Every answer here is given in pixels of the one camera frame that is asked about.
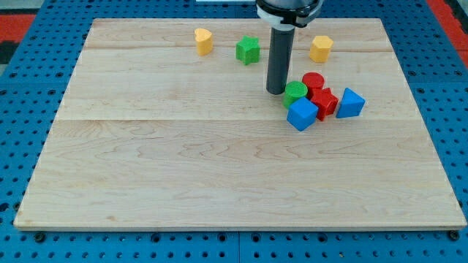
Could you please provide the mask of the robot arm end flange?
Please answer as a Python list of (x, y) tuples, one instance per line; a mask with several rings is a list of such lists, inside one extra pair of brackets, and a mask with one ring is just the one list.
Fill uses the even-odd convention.
[(257, 15), (273, 28), (304, 28), (318, 17), (323, 0), (256, 0)]

